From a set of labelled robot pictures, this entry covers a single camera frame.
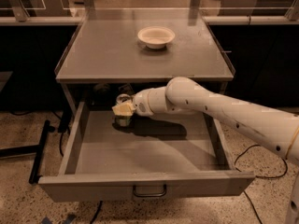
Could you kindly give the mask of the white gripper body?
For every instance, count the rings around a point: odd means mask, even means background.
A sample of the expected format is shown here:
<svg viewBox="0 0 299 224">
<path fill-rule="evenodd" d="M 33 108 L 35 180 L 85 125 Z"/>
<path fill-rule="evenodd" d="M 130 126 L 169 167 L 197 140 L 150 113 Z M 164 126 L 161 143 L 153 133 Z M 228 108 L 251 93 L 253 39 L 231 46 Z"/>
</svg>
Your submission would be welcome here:
<svg viewBox="0 0 299 224">
<path fill-rule="evenodd" d="M 138 92 L 133 98 L 133 106 L 137 115 L 149 117 L 153 115 L 149 105 L 150 89 Z"/>
</svg>

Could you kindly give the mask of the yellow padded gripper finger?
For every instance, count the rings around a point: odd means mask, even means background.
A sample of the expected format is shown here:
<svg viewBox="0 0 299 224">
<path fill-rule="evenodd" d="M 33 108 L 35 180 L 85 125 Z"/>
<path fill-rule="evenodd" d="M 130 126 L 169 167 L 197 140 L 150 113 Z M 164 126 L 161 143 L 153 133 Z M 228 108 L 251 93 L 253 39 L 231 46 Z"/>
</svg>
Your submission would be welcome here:
<svg viewBox="0 0 299 224">
<path fill-rule="evenodd" d="M 114 105 L 112 110 L 116 116 L 132 116 L 135 113 L 135 108 L 130 102 Z"/>
</svg>

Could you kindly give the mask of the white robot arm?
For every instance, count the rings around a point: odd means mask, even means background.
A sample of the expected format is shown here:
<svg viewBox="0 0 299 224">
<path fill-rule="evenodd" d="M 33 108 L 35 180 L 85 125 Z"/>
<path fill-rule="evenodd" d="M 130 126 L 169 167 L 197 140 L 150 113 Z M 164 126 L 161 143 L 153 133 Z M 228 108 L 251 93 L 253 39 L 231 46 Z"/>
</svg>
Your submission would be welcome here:
<svg viewBox="0 0 299 224">
<path fill-rule="evenodd" d="M 112 110 L 119 117 L 199 111 L 278 155 L 299 165 L 299 117 L 209 91 L 186 77 L 174 77 L 166 86 L 127 95 Z"/>
</svg>

